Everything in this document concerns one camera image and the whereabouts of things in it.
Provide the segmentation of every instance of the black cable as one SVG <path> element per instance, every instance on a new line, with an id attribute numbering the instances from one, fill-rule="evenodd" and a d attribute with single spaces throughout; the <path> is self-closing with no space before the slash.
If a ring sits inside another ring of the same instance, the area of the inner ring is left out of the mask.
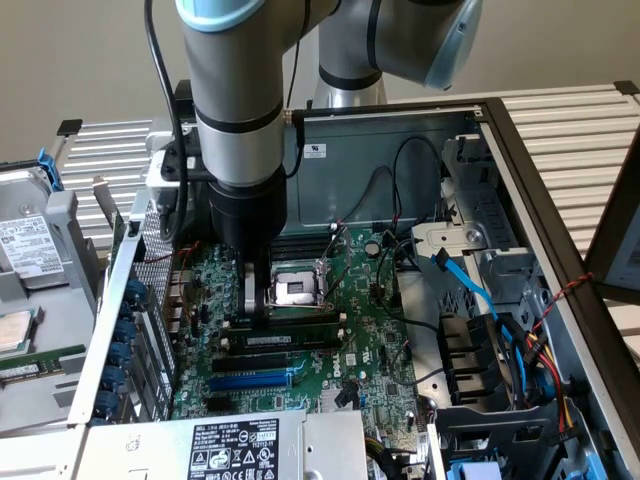
<path id="1" fill-rule="evenodd" d="M 419 322 L 417 320 L 409 320 L 408 318 L 405 317 L 401 317 L 400 315 L 397 315 L 395 313 L 393 313 L 391 310 L 389 310 L 389 308 L 385 305 L 384 303 L 384 297 L 382 296 L 381 290 L 380 290 L 380 271 L 382 270 L 382 264 L 384 263 L 384 259 L 387 258 L 387 255 L 389 254 L 389 250 L 391 250 L 391 246 L 387 247 L 384 251 L 384 253 L 382 254 L 382 257 L 380 258 L 380 262 L 378 262 L 378 269 L 376 270 L 376 284 L 378 285 L 378 305 L 380 305 L 380 307 L 382 307 L 382 309 L 385 311 L 385 313 L 387 315 L 389 315 L 391 318 L 401 322 L 401 323 L 405 323 L 407 325 L 416 325 L 418 327 L 425 327 L 428 328 L 429 330 L 433 330 L 434 332 L 438 333 L 438 327 L 435 327 L 433 325 L 431 325 L 430 323 L 426 323 L 426 322 Z M 394 270 L 394 274 L 395 274 L 395 262 L 391 262 L 391 268 L 393 268 Z"/>
<path id="2" fill-rule="evenodd" d="M 302 30 L 300 30 L 300 36 L 296 42 L 296 53 L 293 60 L 293 72 L 291 72 L 291 83 L 289 84 L 289 94 L 287 95 L 287 109 L 291 105 L 291 95 L 293 94 L 293 85 L 296 83 L 296 74 L 298 73 L 298 57 L 300 55 L 300 42 L 302 37 L 309 28 L 309 20 L 311 19 L 311 0 L 305 0 L 304 2 L 304 20 L 302 21 Z"/>
<path id="3" fill-rule="evenodd" d="M 400 354 L 402 353 L 402 348 L 400 348 L 396 354 L 393 357 L 393 360 L 391 361 L 391 363 L 389 364 L 389 376 L 391 377 L 391 380 L 393 380 L 394 382 L 396 382 L 398 385 L 402 385 L 403 387 L 414 387 L 426 380 L 429 380 L 431 377 L 434 377 L 436 375 L 438 375 L 439 373 L 444 372 L 443 368 L 436 368 L 435 370 L 433 370 L 432 372 L 427 373 L 424 377 L 420 377 L 417 380 L 414 380 L 412 382 L 405 382 L 404 380 L 400 380 L 397 376 L 396 376 L 396 372 L 395 372 L 395 365 L 396 362 L 398 361 L 398 357 L 400 357 Z"/>
<path id="4" fill-rule="evenodd" d="M 147 32 L 147 40 L 149 41 L 153 63 L 160 79 L 162 93 L 164 93 L 164 98 L 167 101 L 169 117 L 171 117 L 173 127 L 173 136 L 175 138 L 174 143 L 178 154 L 178 210 L 171 226 L 168 224 L 169 215 L 172 213 L 173 206 L 160 212 L 160 237 L 164 242 L 172 242 L 182 230 L 184 218 L 187 213 L 187 196 L 189 194 L 187 185 L 187 153 L 184 145 L 184 136 L 182 134 L 182 124 L 178 117 L 176 98 L 173 95 L 173 88 L 171 87 L 171 81 L 169 80 L 169 75 L 167 74 L 167 69 L 164 65 L 162 54 L 160 53 L 158 37 L 156 36 L 156 30 L 153 25 L 153 0 L 145 0 L 144 2 L 144 26 Z"/>
<path id="5" fill-rule="evenodd" d="M 404 453 L 407 455 L 416 455 L 418 452 L 415 450 L 407 450 L 405 448 L 387 448 L 391 453 Z"/>
<path id="6" fill-rule="evenodd" d="M 402 153 L 402 150 L 404 149 L 404 147 L 411 141 L 413 140 L 417 140 L 420 142 L 425 143 L 429 149 L 431 150 L 431 153 L 433 154 L 433 164 L 435 166 L 435 170 L 436 170 L 436 174 L 438 177 L 438 189 L 437 189 L 437 193 L 438 196 L 436 197 L 436 209 L 437 209 L 437 204 L 440 200 L 440 195 L 439 195 L 439 189 L 440 189 L 440 183 L 441 183 L 441 179 L 440 179 L 440 165 L 442 164 L 442 159 L 440 158 L 440 155 L 438 154 L 438 150 L 436 149 L 436 146 L 433 144 L 433 142 L 431 140 L 429 140 L 427 137 L 424 137 L 422 135 L 412 135 L 409 138 L 406 138 L 398 147 L 398 150 L 396 150 L 396 156 L 393 159 L 393 175 L 392 175 L 392 182 L 393 182 L 393 187 L 394 187 L 394 192 L 398 189 L 398 183 L 397 183 L 397 176 L 396 176 L 396 171 L 397 171 L 397 166 L 398 166 L 398 158 L 400 158 L 400 153 Z M 393 195 L 393 218 L 394 218 L 394 228 L 395 228 L 395 224 L 398 222 L 398 219 L 402 216 L 402 203 L 399 203 L 399 205 L 396 205 L 396 197 L 395 194 Z"/>
<path id="7" fill-rule="evenodd" d="M 293 170 L 291 170 L 291 173 L 287 173 L 286 178 L 293 178 L 296 176 L 296 173 L 298 173 L 298 170 L 300 170 L 300 164 L 302 163 L 302 152 L 304 151 L 304 146 L 298 146 L 298 155 L 296 156 L 296 164 L 293 167 Z"/>
<path id="8" fill-rule="evenodd" d="M 378 177 L 378 175 L 380 175 L 380 173 L 384 173 L 384 172 L 388 173 L 389 177 L 392 176 L 391 169 L 386 165 L 381 165 L 381 166 L 379 166 L 378 168 L 376 168 L 373 171 L 373 173 L 371 174 L 371 177 L 369 177 L 369 182 L 367 183 L 367 186 L 364 189 L 364 192 L 362 193 L 362 195 L 360 196 L 360 198 L 358 199 L 356 204 L 353 207 L 351 207 L 351 209 L 349 210 L 349 213 L 347 213 L 345 216 L 343 216 L 340 219 L 341 223 L 345 223 L 354 213 L 356 213 L 356 211 L 362 205 L 362 202 L 364 202 L 364 200 L 367 198 L 367 195 L 369 195 L 369 193 L 371 193 L 371 188 L 373 187 L 373 184 L 374 184 L 376 178 Z"/>
<path id="9" fill-rule="evenodd" d="M 520 373 L 518 372 L 518 369 L 516 368 L 516 365 L 514 363 L 516 361 L 515 357 L 509 358 L 507 356 L 507 347 L 500 332 L 498 332 L 497 334 L 497 342 L 498 349 L 502 354 L 502 358 L 504 358 L 504 363 L 507 364 L 509 375 L 511 376 L 511 409 L 516 410 L 518 408 L 522 408 L 520 406 L 520 400 L 522 397 L 522 379 L 520 378 Z"/>
<path id="10" fill-rule="evenodd" d="M 420 268 L 418 267 L 418 264 L 416 263 L 415 259 L 411 255 L 408 255 L 407 252 L 404 251 L 404 250 L 402 250 L 402 253 L 404 254 L 404 258 L 409 260 L 409 263 L 413 266 L 414 269 L 420 270 Z"/>

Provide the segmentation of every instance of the black end effector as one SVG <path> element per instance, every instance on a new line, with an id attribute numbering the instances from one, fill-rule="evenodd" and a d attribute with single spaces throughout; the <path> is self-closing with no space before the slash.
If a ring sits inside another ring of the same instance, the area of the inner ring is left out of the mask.
<path id="1" fill-rule="evenodd" d="M 264 182 L 235 188 L 209 182 L 213 227 L 244 262 L 255 262 L 276 238 L 287 219 L 287 184 L 284 167 Z"/>

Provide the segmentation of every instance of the sticker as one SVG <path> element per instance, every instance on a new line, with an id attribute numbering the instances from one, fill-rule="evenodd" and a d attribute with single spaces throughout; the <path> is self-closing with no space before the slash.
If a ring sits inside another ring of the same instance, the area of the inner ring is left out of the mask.
<path id="1" fill-rule="evenodd" d="M 326 158 L 326 156 L 326 143 L 314 143 L 304 146 L 304 158 Z"/>
<path id="2" fill-rule="evenodd" d="M 270 345 L 291 343 L 291 337 L 253 337 L 247 338 L 247 345 Z"/>
<path id="3" fill-rule="evenodd" d="M 429 457 L 429 440 L 427 432 L 418 434 L 416 451 L 418 454 L 417 463 L 425 463 Z"/>
<path id="4" fill-rule="evenodd" d="M 32 365 L 25 365 L 23 367 L 7 368 L 5 370 L 0 370 L 0 380 L 7 380 L 14 377 L 24 377 L 27 375 L 35 375 L 36 373 L 40 373 L 40 368 L 38 367 L 37 363 L 34 363 Z"/>
<path id="5" fill-rule="evenodd" d="M 278 422 L 196 425 L 187 480 L 277 480 Z"/>
<path id="6" fill-rule="evenodd" d="M 63 271 L 42 216 L 0 222 L 0 244 L 11 268 L 22 279 Z"/>

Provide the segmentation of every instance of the capacitor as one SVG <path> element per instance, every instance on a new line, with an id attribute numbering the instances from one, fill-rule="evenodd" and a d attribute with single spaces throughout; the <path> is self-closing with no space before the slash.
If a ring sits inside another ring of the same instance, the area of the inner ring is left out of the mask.
<path id="1" fill-rule="evenodd" d="M 209 306 L 205 303 L 200 307 L 200 323 L 209 323 Z"/>
<path id="2" fill-rule="evenodd" d="M 411 410 L 407 410 L 406 418 L 407 418 L 407 431 L 410 432 L 411 427 L 413 427 L 413 424 L 416 420 L 416 416 Z"/>
<path id="3" fill-rule="evenodd" d="M 369 240 L 364 246 L 364 253 L 367 258 L 378 258 L 380 256 L 380 244 L 374 240 Z"/>

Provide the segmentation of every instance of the blue connector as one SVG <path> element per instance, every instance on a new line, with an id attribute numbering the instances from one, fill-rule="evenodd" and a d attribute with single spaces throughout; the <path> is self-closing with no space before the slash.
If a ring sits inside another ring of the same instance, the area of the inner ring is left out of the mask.
<path id="1" fill-rule="evenodd" d="M 107 362 L 120 368 L 129 368 L 131 365 L 131 347 L 126 343 L 113 342 L 109 345 Z"/>
<path id="2" fill-rule="evenodd" d="M 94 417 L 89 420 L 90 427 L 101 427 L 103 425 L 111 425 L 111 422 L 106 418 Z"/>
<path id="3" fill-rule="evenodd" d="M 105 365 L 100 379 L 101 388 L 110 392 L 117 393 L 118 389 L 124 385 L 126 374 L 121 368 L 113 365 Z"/>
<path id="4" fill-rule="evenodd" d="M 291 379 L 291 373 L 286 370 L 228 377 L 213 377 L 209 379 L 209 389 L 212 392 L 221 392 L 226 390 L 289 387 L 291 386 Z"/>
<path id="5" fill-rule="evenodd" d="M 113 329 L 113 340 L 120 343 L 131 343 L 136 339 L 137 333 L 135 324 L 127 320 L 118 320 Z"/>
<path id="6" fill-rule="evenodd" d="M 139 280 L 129 280 L 124 289 L 124 299 L 133 303 L 146 303 L 147 286 Z"/>
<path id="7" fill-rule="evenodd" d="M 120 399 L 116 393 L 106 390 L 98 391 L 93 409 L 98 417 L 110 418 L 118 412 Z"/>
<path id="8" fill-rule="evenodd" d="M 131 305 L 127 302 L 122 302 L 120 304 L 120 311 L 118 312 L 118 318 L 128 318 L 131 319 L 133 317 L 133 310 L 131 309 Z"/>

